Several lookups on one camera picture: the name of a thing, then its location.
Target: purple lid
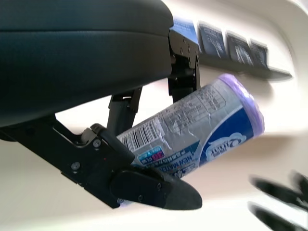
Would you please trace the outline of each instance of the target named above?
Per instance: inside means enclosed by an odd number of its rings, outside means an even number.
[[[244,110],[250,120],[254,137],[264,132],[264,118],[255,102],[254,97],[244,88],[244,86],[231,74],[223,74],[218,77],[227,84],[241,101]]]

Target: plastic canister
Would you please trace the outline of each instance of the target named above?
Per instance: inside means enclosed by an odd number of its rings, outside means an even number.
[[[118,136],[133,165],[183,177],[264,131],[254,98],[230,74]]]

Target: shelf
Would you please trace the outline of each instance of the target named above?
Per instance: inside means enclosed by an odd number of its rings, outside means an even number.
[[[210,66],[218,69],[223,69],[232,72],[244,72],[254,77],[271,79],[271,80],[284,80],[292,78],[291,74],[279,69],[265,69],[262,67],[251,66],[242,64],[231,59],[220,59],[216,56],[208,54],[200,54],[200,65]]]

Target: barcode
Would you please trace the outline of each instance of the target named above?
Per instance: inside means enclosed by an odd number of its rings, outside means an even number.
[[[155,123],[155,119],[142,124],[138,128],[135,128],[133,131],[124,135],[120,138],[121,142],[131,151],[135,150],[147,145],[148,143],[158,139],[160,137],[160,133],[157,130]]]

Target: bolt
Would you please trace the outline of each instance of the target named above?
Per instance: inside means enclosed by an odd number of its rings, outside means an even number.
[[[97,139],[93,142],[93,146],[94,148],[98,148],[100,147],[100,145],[102,144],[101,140]]]
[[[157,188],[158,190],[161,190],[162,184],[161,184],[161,183],[158,183],[158,184],[156,185],[156,188]]]
[[[72,163],[71,168],[73,170],[78,170],[80,168],[80,163],[79,162]]]
[[[143,196],[142,195],[139,195],[138,196],[138,201],[140,202],[140,201],[142,201],[143,200]]]
[[[118,200],[117,200],[117,203],[118,203],[118,204],[121,204],[121,203],[123,203],[123,202],[124,202],[124,200],[123,200],[123,199],[118,198]]]

